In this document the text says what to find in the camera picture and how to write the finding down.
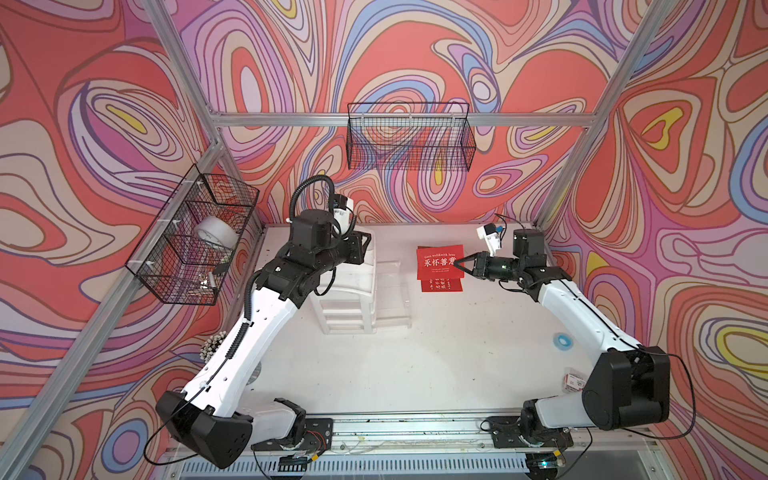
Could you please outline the red postcard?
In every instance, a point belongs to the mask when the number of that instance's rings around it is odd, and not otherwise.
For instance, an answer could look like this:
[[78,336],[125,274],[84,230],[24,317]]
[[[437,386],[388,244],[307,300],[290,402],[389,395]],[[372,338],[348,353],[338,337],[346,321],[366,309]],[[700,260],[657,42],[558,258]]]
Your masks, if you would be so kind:
[[463,279],[465,273],[454,266],[454,262],[463,257],[463,245],[420,247],[416,250],[417,279]]
[[421,280],[421,291],[424,293],[462,292],[462,281],[458,278]]

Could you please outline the white plastic drawer organizer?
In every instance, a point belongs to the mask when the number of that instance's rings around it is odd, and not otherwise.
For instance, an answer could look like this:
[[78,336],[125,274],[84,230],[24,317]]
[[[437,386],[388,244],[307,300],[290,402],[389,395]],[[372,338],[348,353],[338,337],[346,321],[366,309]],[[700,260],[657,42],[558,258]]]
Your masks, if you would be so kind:
[[312,296],[310,304],[321,331],[331,334],[371,334],[376,317],[377,255],[372,232],[362,228],[364,240],[370,243],[363,263],[342,263],[330,291],[324,296]]

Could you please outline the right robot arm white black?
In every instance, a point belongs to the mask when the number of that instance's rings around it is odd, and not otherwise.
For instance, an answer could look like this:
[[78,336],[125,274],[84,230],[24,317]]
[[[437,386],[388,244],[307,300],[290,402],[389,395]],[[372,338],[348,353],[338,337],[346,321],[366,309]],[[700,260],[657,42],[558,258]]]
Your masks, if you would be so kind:
[[547,262],[542,232],[518,229],[511,235],[512,254],[499,255],[503,231],[481,226],[483,251],[454,261],[474,278],[513,282],[550,311],[585,351],[591,371],[578,392],[528,400],[517,429],[530,444],[570,428],[604,431],[662,423],[670,409],[670,359],[659,347],[640,341],[611,323],[581,292],[571,276]]

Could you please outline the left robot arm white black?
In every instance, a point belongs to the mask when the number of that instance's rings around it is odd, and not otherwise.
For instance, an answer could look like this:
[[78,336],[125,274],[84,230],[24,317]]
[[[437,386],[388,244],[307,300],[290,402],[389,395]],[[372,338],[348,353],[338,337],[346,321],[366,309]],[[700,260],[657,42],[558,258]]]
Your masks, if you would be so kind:
[[348,207],[305,210],[291,220],[288,242],[250,278],[236,327],[181,391],[159,398],[155,410],[173,439],[221,469],[253,444],[302,443],[306,411],[296,403],[276,398],[250,413],[237,407],[281,328],[319,293],[322,275],[363,263],[371,236],[355,224]]

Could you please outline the white tape roll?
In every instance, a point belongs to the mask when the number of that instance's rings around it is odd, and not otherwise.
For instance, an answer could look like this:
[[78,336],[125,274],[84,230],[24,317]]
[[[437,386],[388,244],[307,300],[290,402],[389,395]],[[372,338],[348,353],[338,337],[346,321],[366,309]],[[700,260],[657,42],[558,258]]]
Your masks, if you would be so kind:
[[195,226],[194,232],[202,241],[226,249],[234,249],[239,238],[228,223],[215,216],[204,218]]

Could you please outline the small red white packet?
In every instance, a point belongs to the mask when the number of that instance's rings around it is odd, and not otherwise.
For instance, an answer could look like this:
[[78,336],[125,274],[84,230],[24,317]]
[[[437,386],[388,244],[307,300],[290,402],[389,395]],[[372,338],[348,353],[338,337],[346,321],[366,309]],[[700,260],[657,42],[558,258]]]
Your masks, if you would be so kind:
[[566,393],[580,392],[586,386],[587,380],[580,374],[568,372],[563,378],[562,389]]

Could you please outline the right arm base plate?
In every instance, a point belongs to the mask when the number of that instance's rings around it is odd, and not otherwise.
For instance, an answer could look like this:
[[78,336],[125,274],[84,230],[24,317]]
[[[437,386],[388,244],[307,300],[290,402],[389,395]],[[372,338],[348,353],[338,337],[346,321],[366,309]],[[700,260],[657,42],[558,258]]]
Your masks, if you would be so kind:
[[536,420],[513,416],[490,416],[482,420],[480,430],[491,435],[495,448],[568,449],[573,438],[565,429],[549,429]]

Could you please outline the aluminium front rail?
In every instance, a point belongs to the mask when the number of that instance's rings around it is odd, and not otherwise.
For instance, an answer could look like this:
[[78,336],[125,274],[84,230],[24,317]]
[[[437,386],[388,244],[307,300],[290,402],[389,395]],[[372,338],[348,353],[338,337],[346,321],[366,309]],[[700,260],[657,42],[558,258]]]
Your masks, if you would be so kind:
[[[438,412],[388,412],[388,413],[320,413],[310,417],[331,417],[334,420],[332,446],[321,452],[324,459],[333,455],[411,455],[411,454],[469,454],[490,452],[520,452],[539,454],[559,450],[579,451],[586,447],[594,450],[629,450],[643,448],[646,441],[624,430],[611,432],[597,428],[565,428],[573,438],[568,449],[531,449],[494,447],[491,435],[480,430],[482,420],[490,416],[519,415],[518,409],[511,410],[466,410]],[[253,419],[250,436],[241,432],[215,433],[212,436],[213,456],[200,456],[224,469],[241,457],[256,452],[250,449],[253,443],[283,438],[269,433],[266,422]]]

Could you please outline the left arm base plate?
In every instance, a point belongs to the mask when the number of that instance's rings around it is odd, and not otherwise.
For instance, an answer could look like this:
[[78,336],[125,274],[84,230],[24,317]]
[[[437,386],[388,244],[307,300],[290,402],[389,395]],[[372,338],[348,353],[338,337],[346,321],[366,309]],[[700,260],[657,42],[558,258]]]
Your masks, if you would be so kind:
[[256,452],[321,453],[331,448],[334,420],[331,417],[310,417],[293,427],[289,433],[278,439],[253,443],[250,449]]

